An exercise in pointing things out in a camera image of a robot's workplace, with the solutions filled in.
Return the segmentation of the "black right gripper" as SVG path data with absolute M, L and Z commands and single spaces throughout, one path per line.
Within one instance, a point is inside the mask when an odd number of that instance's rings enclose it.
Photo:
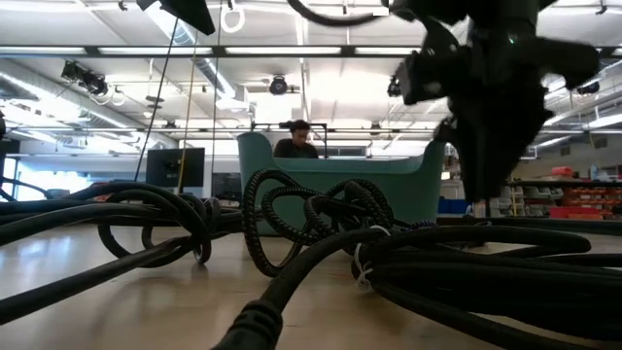
M 422 48 L 408 54 L 394 76 L 406 105 L 447 98 L 456 117 L 458 151 L 467 201 L 500 194 L 510 172 L 542 126 L 547 74 L 576 88 L 598 73 L 600 54 L 589 44 L 498 33 L 466 45 L 442 26 L 427 28 Z

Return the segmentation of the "teal plastic bin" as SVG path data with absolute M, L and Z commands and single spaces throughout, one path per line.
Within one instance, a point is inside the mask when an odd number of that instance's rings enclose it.
M 433 221 L 440 196 L 445 146 L 430 142 L 417 157 L 402 159 L 275 158 L 268 139 L 257 132 L 237 137 L 243 185 L 264 169 L 277 169 L 304 188 L 325 193 L 353 179 L 368 180 L 385 195 L 402 222 Z

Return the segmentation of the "black cable grey plugs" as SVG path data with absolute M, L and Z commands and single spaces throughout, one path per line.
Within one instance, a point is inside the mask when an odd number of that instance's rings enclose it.
M 360 286 L 503 350 L 594 350 L 622 342 L 622 254 L 580 235 L 522 227 L 369 227 L 318 241 L 248 302 L 212 350 L 275 350 L 309 272 L 344 248 Z

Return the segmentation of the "black overhead light bar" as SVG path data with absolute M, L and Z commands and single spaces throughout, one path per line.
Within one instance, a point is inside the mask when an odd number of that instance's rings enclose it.
M 25 46 L 0 45 L 0 57 L 163 58 L 182 57 L 360 57 L 399 58 L 419 46 Z

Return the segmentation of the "blue storage bins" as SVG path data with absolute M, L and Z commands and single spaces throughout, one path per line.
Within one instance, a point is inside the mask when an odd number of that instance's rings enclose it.
M 470 205 L 471 203 L 465 199 L 441 196 L 438 201 L 437 213 L 442 215 L 464 215 Z

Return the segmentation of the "storage shelf with bins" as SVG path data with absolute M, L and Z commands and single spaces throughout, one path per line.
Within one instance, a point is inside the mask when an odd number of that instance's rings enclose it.
M 583 177 L 555 167 L 546 177 L 509 181 L 489 208 L 493 217 L 622 221 L 622 174 L 592 167 Z

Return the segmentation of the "black computer monitor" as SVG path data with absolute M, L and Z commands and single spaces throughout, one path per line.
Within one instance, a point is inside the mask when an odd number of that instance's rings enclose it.
M 205 149 L 149 150 L 146 183 L 164 188 L 204 185 Z

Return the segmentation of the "person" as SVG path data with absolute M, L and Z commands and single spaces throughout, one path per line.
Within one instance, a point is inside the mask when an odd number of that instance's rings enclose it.
M 308 143 L 311 126 L 304 120 L 290 123 L 291 137 L 277 142 L 273 156 L 275 158 L 318 158 L 317 149 Z

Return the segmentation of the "small dark screen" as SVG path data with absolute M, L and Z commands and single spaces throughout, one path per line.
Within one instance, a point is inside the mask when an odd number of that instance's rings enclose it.
M 217 199 L 240 201 L 242 184 L 239 173 L 214 173 L 211 195 Z

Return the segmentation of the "black aluminium table frame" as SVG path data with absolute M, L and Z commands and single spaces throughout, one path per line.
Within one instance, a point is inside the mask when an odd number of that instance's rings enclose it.
M 549 218 L 449 218 L 441 217 L 436 220 L 442 226 L 474 226 L 479 223 L 490 222 L 495 226 L 517 228 L 541 228 L 557 231 L 598 234 L 622 237 L 621 221 L 599 220 L 570 220 Z

